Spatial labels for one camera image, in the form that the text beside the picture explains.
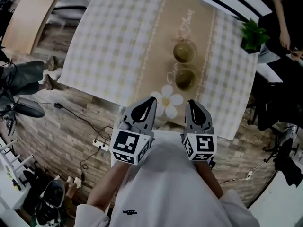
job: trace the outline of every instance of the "cable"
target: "cable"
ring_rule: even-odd
[[[114,129],[113,127],[111,127],[111,126],[105,126],[105,127],[103,127],[98,133],[97,133],[97,135],[96,135],[96,137],[95,137],[95,142],[96,142],[96,140],[97,140],[97,138],[98,138],[98,136],[101,136],[101,138],[103,138],[105,141],[104,141],[104,143],[106,143],[106,141],[107,141],[107,139],[110,139],[111,138],[111,135],[110,134],[108,134],[108,138],[105,138],[104,136],[102,136],[100,133],[103,131],[103,130],[105,130],[106,128],[110,128],[110,129]]]
[[[231,180],[227,180],[225,182],[219,183],[219,184],[224,184],[224,183],[228,183],[228,182],[233,182],[233,181],[238,181],[238,180],[248,180],[250,179],[250,177],[265,163],[265,161],[260,162],[255,168],[251,169],[248,173],[246,177],[243,178],[235,178],[235,179],[231,179]]]
[[[289,128],[292,128],[294,126],[297,126],[296,124],[293,124],[293,125],[290,125],[290,126],[287,126],[287,127],[284,127],[284,129],[289,129]]]
[[[35,102],[35,103],[37,103],[37,104],[45,104],[45,105],[54,105],[55,108],[58,108],[58,109],[64,108],[66,111],[68,111],[68,112],[72,113],[73,115],[75,115],[78,119],[80,119],[80,120],[86,122],[86,123],[87,123],[87,124],[88,124],[96,133],[97,133],[97,135],[96,135],[96,137],[95,137],[95,140],[97,139],[98,136],[100,136],[102,139],[105,140],[103,143],[106,143],[106,141],[107,141],[108,139],[110,140],[110,138],[111,138],[110,134],[108,134],[108,137],[107,137],[107,138],[105,138],[103,135],[100,134],[100,133],[101,133],[104,129],[106,129],[106,128],[111,128],[111,129],[113,130],[114,128],[111,127],[111,126],[105,126],[105,127],[103,127],[100,131],[98,131],[98,130],[96,130],[96,128],[95,128],[94,126],[92,126],[92,124],[91,124],[89,121],[87,121],[86,119],[83,119],[83,118],[79,117],[79,116],[78,116],[77,114],[75,114],[73,111],[69,110],[68,108],[64,107],[63,105],[61,105],[61,104],[59,104],[59,103],[39,103],[39,102]]]
[[[92,156],[95,156],[99,151],[101,150],[101,146],[99,146],[98,150],[91,154],[89,157],[87,157],[86,159],[84,160],[81,160],[80,161],[80,169],[81,169],[81,181],[84,182],[85,181],[85,175],[84,175],[84,172],[83,170],[87,170],[89,168],[89,166],[87,164],[82,164],[83,161],[87,161],[88,159],[90,159]]]
[[[245,180],[245,179],[246,179],[246,177],[244,177],[244,178],[235,178],[235,179],[231,179],[231,180],[228,180],[228,181],[222,182],[222,183],[220,183],[220,184],[223,184],[223,183],[229,183],[229,182],[233,182],[233,181],[237,181],[237,180]]]
[[[9,110],[7,110],[7,111],[2,111],[2,112],[0,112],[0,113],[1,113],[1,114],[0,114],[0,117],[4,116],[5,114],[7,114],[7,113],[10,112],[10,111],[13,111],[13,109],[9,109]]]

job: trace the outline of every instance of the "person's hand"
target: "person's hand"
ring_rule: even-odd
[[[290,36],[287,30],[281,30],[280,34],[280,43],[281,45],[289,50],[290,47]]]
[[[296,51],[292,51],[291,56],[293,59],[298,61],[300,59],[300,57],[302,56],[302,54],[303,54],[303,51],[296,50]]]

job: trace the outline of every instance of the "checkered tablecloth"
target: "checkered tablecloth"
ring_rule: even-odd
[[[217,10],[210,59],[199,102],[210,112],[215,134],[232,140],[243,117],[258,54],[240,48],[242,23]]]
[[[161,0],[92,0],[59,82],[127,106]]]
[[[162,0],[93,0],[71,42],[60,83],[128,106]],[[232,140],[248,101],[257,55],[240,48],[241,23],[216,12],[199,101],[215,134]]]

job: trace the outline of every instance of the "power strip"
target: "power strip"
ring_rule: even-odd
[[[101,147],[102,150],[104,151],[108,151],[109,150],[109,145],[106,144],[106,143],[103,143],[99,140],[93,140],[93,145],[96,146],[96,147]]]

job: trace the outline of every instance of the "sneaker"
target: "sneaker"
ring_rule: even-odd
[[[46,84],[46,90],[51,91],[53,89],[51,77],[49,75],[45,75],[44,83]]]
[[[81,179],[76,177],[74,183],[77,185],[77,188],[80,188],[82,186]]]
[[[53,60],[53,56],[49,56],[47,61],[46,61],[47,65],[48,65],[48,70],[49,71],[54,71],[55,70],[55,62]]]
[[[68,183],[69,186],[71,186],[72,183],[74,182],[74,179],[73,179],[71,176],[69,176],[69,177],[67,178],[67,181],[66,181],[66,182]]]

